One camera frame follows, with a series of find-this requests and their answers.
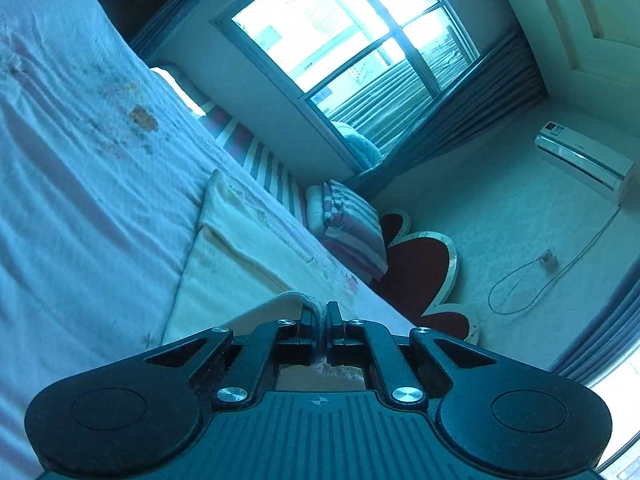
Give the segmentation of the window with frame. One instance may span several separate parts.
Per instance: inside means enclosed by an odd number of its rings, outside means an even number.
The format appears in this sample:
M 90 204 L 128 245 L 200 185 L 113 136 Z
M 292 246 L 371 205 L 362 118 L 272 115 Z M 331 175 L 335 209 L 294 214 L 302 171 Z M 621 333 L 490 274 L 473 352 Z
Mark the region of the window with frame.
M 447 0 L 252 0 L 215 25 L 317 125 L 382 154 L 478 57 Z

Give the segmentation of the red scalloped headboard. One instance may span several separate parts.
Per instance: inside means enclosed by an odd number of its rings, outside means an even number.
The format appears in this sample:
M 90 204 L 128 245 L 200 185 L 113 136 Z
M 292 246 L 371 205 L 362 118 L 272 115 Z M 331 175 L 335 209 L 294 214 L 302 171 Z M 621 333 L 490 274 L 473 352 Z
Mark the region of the red scalloped headboard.
M 382 214 L 380 223 L 388 270 L 371 282 L 372 290 L 413 325 L 477 344 L 476 309 L 448 300 L 459 272 L 454 241 L 439 232 L 411 232 L 401 209 Z

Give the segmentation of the blue bundle on windowsill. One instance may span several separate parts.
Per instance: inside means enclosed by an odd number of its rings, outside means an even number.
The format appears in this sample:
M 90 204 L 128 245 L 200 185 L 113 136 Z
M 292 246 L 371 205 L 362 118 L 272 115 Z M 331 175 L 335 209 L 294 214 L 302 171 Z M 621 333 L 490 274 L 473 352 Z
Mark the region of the blue bundle on windowsill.
M 382 159 L 380 150 L 355 128 L 344 122 L 332 122 L 332 125 L 345 139 L 352 154 L 362 166 L 373 167 Z

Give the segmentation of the striped folded quilt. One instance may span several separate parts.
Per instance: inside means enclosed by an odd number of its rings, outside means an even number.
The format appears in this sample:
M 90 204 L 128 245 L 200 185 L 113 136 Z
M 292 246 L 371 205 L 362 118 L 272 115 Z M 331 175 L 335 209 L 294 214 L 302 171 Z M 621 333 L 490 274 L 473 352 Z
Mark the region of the striped folded quilt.
M 376 210 L 350 188 L 322 184 L 322 245 L 363 283 L 379 281 L 388 270 L 386 246 Z

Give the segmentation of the white wall air conditioner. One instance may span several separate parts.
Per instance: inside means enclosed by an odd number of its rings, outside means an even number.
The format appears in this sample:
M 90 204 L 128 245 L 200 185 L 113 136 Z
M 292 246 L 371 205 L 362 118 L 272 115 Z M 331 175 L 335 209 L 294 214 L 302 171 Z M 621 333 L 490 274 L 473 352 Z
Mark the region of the white wall air conditioner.
M 620 206 L 634 185 L 634 162 L 558 122 L 547 122 L 535 138 L 538 154 L 550 164 Z

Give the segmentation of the white pillow under quilt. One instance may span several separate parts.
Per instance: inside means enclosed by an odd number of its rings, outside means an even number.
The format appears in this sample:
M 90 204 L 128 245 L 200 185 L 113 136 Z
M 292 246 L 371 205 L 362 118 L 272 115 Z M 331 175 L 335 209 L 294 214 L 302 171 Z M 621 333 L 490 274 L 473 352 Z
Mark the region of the white pillow under quilt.
M 306 222 L 311 234 L 322 240 L 333 219 L 333 203 L 329 182 L 308 186 L 305 190 Z

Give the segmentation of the striped mattress sheet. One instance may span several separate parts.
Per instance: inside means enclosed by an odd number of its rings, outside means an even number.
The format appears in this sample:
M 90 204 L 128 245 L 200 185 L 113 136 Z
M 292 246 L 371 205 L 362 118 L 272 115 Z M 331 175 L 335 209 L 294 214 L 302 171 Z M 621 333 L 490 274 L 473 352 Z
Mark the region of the striped mattress sheet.
M 151 70 L 174 90 L 217 144 L 306 228 L 304 188 L 270 148 L 239 119 L 201 92 L 177 65 L 155 66 Z

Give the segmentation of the cream knit sweater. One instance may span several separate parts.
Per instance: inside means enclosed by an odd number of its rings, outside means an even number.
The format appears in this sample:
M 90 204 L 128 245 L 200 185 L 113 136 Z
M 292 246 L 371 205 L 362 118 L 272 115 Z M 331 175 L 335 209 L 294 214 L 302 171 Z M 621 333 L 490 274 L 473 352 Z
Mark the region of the cream knit sweater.
M 317 345 L 326 352 L 326 306 L 318 298 L 321 269 L 312 252 L 288 237 L 267 211 L 216 170 L 204 195 L 198 234 L 186 260 L 163 342 L 208 328 L 248 335 L 271 321 L 311 316 Z

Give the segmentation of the wall power socket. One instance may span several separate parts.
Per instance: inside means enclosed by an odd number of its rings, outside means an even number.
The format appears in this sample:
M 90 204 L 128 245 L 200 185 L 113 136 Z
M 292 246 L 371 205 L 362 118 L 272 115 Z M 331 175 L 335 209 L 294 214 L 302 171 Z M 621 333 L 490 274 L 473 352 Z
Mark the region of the wall power socket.
M 537 262 L 546 273 L 554 273 L 559 269 L 559 261 L 551 249 L 545 249 L 538 257 Z

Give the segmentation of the right blue curtain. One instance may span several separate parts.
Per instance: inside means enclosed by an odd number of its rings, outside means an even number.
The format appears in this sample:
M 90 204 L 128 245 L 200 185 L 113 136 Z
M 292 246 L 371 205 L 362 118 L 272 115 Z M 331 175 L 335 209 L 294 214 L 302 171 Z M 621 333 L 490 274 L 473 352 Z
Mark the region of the right blue curtain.
M 534 52 L 523 29 L 515 27 L 427 107 L 380 162 L 346 186 L 375 198 L 395 178 L 461 148 L 546 96 Z

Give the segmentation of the floral white bed sheet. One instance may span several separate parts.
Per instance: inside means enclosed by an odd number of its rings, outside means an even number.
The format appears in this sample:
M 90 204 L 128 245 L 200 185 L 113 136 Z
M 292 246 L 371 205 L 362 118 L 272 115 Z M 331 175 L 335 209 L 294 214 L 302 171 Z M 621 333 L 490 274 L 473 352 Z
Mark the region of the floral white bed sheet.
M 251 178 L 96 0 L 1 0 L 1 474 L 41 472 L 24 430 L 48 385 L 153 349 L 219 170 L 319 263 L 320 301 L 409 323 Z

